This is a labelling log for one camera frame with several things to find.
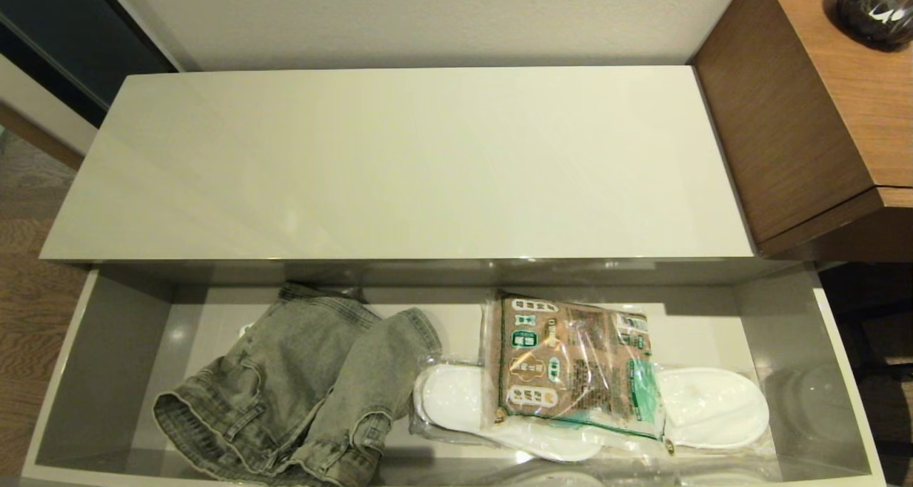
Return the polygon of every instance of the drawer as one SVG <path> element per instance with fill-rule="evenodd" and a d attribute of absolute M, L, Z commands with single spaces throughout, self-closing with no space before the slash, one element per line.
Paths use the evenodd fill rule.
<path fill-rule="evenodd" d="M 357 286 L 376 314 L 411 306 L 451 357 L 479 353 L 481 303 L 499 286 L 567 301 L 636 303 L 660 364 L 749 373 L 770 405 L 768 454 L 681 452 L 646 466 L 603 452 L 582 464 L 425 441 L 395 423 L 375 484 L 884 485 L 834 318 L 807 265 L 764 260 L 137 262 L 88 276 L 36 426 L 24 477 L 105 486 L 214 485 L 166 442 L 153 397 L 224 354 L 283 280 Z"/>

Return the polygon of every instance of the floor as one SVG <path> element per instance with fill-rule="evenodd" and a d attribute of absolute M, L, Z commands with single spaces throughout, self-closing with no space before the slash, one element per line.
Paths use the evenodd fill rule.
<path fill-rule="evenodd" d="M 74 172 L 9 132 L 0 135 L 0 476 L 20 474 L 29 439 L 86 273 L 37 254 Z M 855 264 L 822 273 L 835 312 L 909 296 L 910 265 Z M 858 329 L 841 325 L 851 361 Z M 913 314 L 865 322 L 887 363 L 913 361 Z M 910 442 L 913 383 L 873 377 L 860 385 L 877 439 Z M 887 480 L 913 487 L 908 458 L 883 456 Z"/>
<path fill-rule="evenodd" d="M 0 135 L 0 476 L 22 470 L 85 272 L 39 262 L 75 172 Z"/>

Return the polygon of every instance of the white wall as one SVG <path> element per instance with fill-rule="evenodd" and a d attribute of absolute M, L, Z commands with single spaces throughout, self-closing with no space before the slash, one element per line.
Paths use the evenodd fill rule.
<path fill-rule="evenodd" d="M 730 0 L 121 0 L 189 71 L 683 64 Z"/>
<path fill-rule="evenodd" d="M 82 155 L 98 132 L 4 56 L 0 56 L 0 101 Z"/>

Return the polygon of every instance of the gray denim shorts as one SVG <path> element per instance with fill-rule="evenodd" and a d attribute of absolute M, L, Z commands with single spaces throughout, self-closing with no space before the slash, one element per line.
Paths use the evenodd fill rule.
<path fill-rule="evenodd" d="M 286 283 L 224 357 L 160 394 L 153 415 L 193 467 L 265 485 L 365 485 L 419 361 L 440 352 L 419 309 L 381 320 Z"/>

